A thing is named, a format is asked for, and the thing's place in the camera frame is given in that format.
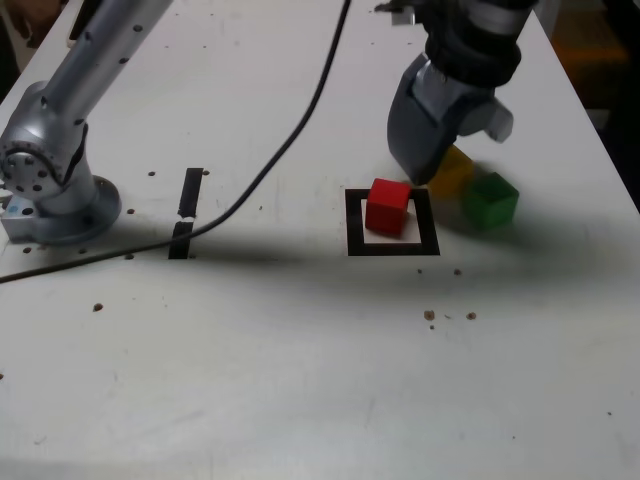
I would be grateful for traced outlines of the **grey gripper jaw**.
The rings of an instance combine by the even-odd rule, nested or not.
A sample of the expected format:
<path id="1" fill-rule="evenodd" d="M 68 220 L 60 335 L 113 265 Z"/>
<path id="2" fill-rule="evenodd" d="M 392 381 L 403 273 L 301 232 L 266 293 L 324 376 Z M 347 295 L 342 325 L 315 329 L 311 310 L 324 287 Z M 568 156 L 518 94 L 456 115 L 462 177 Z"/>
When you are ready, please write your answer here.
<path id="1" fill-rule="evenodd" d="M 505 142 L 513 130 L 514 117 L 494 94 L 478 98 L 464 114 L 458 127 L 459 136 L 470 136 L 484 132 L 497 143 Z"/>
<path id="2" fill-rule="evenodd" d="M 435 176 L 470 107 L 463 86 L 445 82 L 424 54 L 405 70 L 388 115 L 387 142 L 412 183 L 426 184 Z"/>

